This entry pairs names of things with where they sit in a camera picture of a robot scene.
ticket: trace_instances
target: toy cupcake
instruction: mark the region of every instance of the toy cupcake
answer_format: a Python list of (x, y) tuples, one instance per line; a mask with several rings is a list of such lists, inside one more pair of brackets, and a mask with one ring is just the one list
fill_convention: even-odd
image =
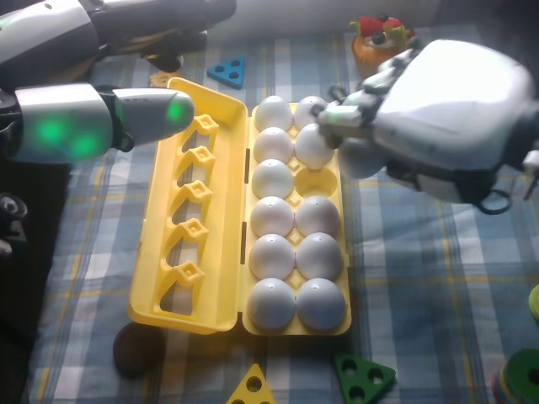
[(408, 48), (415, 36), (398, 19), (380, 14), (376, 18), (361, 17), (350, 23), (357, 30), (352, 52), (362, 78), (372, 76), (384, 61)]

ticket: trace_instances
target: egg carton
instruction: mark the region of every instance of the egg carton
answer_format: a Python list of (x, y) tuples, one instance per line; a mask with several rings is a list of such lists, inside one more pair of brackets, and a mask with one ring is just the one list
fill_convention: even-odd
[[(258, 329), (246, 314), (246, 305), (258, 282), (248, 268), (248, 256), (257, 240), (249, 217), (259, 200), (250, 186), (258, 166), (251, 149), (259, 132), (248, 117), (247, 107), (235, 98), (182, 78), (172, 78), (168, 87), (191, 96), (196, 116), (187, 130), (157, 145), (131, 285), (131, 319), (156, 327), (210, 334), (232, 329), (238, 313), (243, 312), (243, 325), (253, 334), (336, 335), (346, 331), (351, 323), (346, 270), (349, 258), (345, 253), (336, 157), (315, 172), (293, 157), (287, 166), (295, 188), (286, 202), (296, 211), (307, 196), (324, 195), (340, 213), (340, 230), (335, 238), (343, 252), (344, 267), (333, 282), (346, 302), (344, 321), (331, 331), (316, 332), (305, 327), (295, 314), (288, 326), (279, 331)], [(295, 128), (288, 133), (292, 140), (296, 139)], [(194, 134), (207, 136), (208, 146), (186, 148)], [(204, 170), (203, 180), (179, 185), (178, 179), (191, 165)], [(200, 218), (177, 222), (174, 213), (186, 201), (199, 206)], [(302, 239), (296, 228), (287, 236), (295, 250)], [(196, 245), (195, 259), (171, 265), (167, 257), (182, 242)], [(297, 269), (285, 279), (295, 295), (305, 281)], [(163, 297), (174, 287), (189, 291), (189, 312), (171, 311), (162, 304)]]

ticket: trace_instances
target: yellow plastic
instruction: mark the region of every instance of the yellow plastic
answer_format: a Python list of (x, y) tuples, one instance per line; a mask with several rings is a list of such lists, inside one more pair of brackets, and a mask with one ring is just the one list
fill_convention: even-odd
[(242, 382), (237, 386), (227, 404), (275, 404), (262, 369), (257, 364), (251, 366)]
[[(129, 315), (135, 322), (186, 332), (227, 331), (236, 323), (238, 312), (245, 311), (248, 294), (258, 281), (248, 268), (248, 256), (256, 241), (249, 217), (258, 201), (250, 186), (258, 163), (249, 149), (259, 132), (240, 101), (182, 78), (171, 79), (168, 86), (192, 97), (197, 116), (190, 128), (157, 146), (131, 286)], [(296, 105), (291, 104), (291, 107), (295, 109)], [(195, 132), (209, 136), (209, 147), (198, 146), (182, 152)], [(295, 140), (297, 130), (293, 128), (289, 133)], [(205, 181), (197, 180), (179, 187), (178, 178), (191, 164), (205, 169)], [(293, 211), (305, 197), (321, 194), (330, 198), (342, 217), (336, 157), (317, 172), (308, 170), (295, 157), (288, 167), (296, 187), (286, 201)], [(200, 204), (201, 219), (189, 219), (176, 225), (173, 213), (186, 200)], [(294, 229), (287, 238), (296, 249), (303, 237)], [(349, 259), (345, 253), (342, 222), (336, 238), (345, 261), (340, 276), (334, 280), (347, 304), (343, 323), (330, 332), (314, 332), (295, 316), (286, 328), (272, 335), (335, 335), (349, 328), (350, 292), (346, 270)], [(166, 258), (181, 240), (196, 243), (197, 263), (186, 261), (171, 267)], [(297, 294), (305, 279), (295, 269), (285, 282)], [(190, 314), (161, 308), (161, 299), (175, 284), (192, 290)], [(247, 315), (243, 316), (243, 325), (251, 333), (268, 334), (259, 330)]]

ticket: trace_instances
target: white egg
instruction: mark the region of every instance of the white egg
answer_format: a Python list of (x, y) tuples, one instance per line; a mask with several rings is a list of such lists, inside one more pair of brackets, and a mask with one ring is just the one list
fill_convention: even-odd
[(259, 281), (247, 300), (247, 313), (251, 321), (264, 330), (279, 330), (288, 324), (296, 311), (294, 294), (280, 279)]
[(340, 228), (339, 211), (325, 196), (310, 196), (297, 208), (296, 227), (303, 236), (318, 232), (335, 236)]
[(326, 233), (305, 237), (296, 252), (297, 270), (307, 279), (334, 279), (344, 265), (337, 241)]
[(352, 178), (369, 178), (387, 163), (385, 154), (369, 139), (346, 139), (337, 151), (339, 167)]
[(293, 120), (290, 105), (278, 95), (265, 98), (254, 115), (254, 125), (260, 131), (271, 127), (289, 130)]
[(254, 142), (253, 154), (257, 162), (274, 158), (288, 163), (294, 154), (294, 143), (290, 135), (280, 128), (264, 129)]
[(316, 123), (314, 116), (311, 114), (311, 108), (314, 104), (322, 105), (324, 108), (328, 106), (326, 101), (316, 95), (305, 97), (297, 103), (296, 112), (294, 112), (294, 125), (298, 130), (303, 129), (309, 124)]
[(295, 263), (294, 248), (278, 234), (259, 238), (249, 254), (249, 269), (258, 279), (284, 279), (294, 270)]
[(294, 189), (294, 178), (290, 169), (279, 160), (264, 160), (254, 169), (251, 183), (259, 198), (278, 196), (286, 198)]
[(251, 210), (251, 229), (257, 237), (264, 234), (286, 236), (294, 226), (294, 214), (281, 198), (267, 196), (259, 200)]
[(305, 126), (297, 135), (294, 146), (296, 157), (312, 170), (319, 170), (334, 156), (334, 150), (328, 149), (317, 124)]
[(346, 302), (339, 287), (327, 279), (308, 280), (297, 293), (297, 315), (306, 326), (332, 330), (344, 320)]

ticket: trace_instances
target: tablecloth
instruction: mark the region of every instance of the tablecloth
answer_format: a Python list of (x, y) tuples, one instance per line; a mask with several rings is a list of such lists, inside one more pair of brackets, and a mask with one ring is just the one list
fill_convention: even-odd
[[(424, 40), (480, 41), (472, 25), (418, 29)], [(185, 58), (182, 75), (239, 98), (325, 96), (360, 80), (352, 34), (267, 41)], [(205, 68), (247, 58), (242, 90), (217, 84)], [(153, 69), (135, 57), (96, 67), (93, 83), (146, 86)], [(279, 404), (342, 403), (332, 355), (360, 354), (397, 371), (381, 403), (493, 402), (489, 383), (520, 348), (539, 346), (527, 297), (539, 284), (539, 199), (486, 216), (390, 182), (384, 173), (343, 178), (350, 254), (350, 331), (331, 338), (262, 338), (238, 322), (230, 332), (168, 332), (167, 355), (146, 378), (113, 365), (127, 301), (155, 146), (110, 151), (78, 164), (48, 279), (32, 358), (29, 402), (224, 404), (252, 363)]]

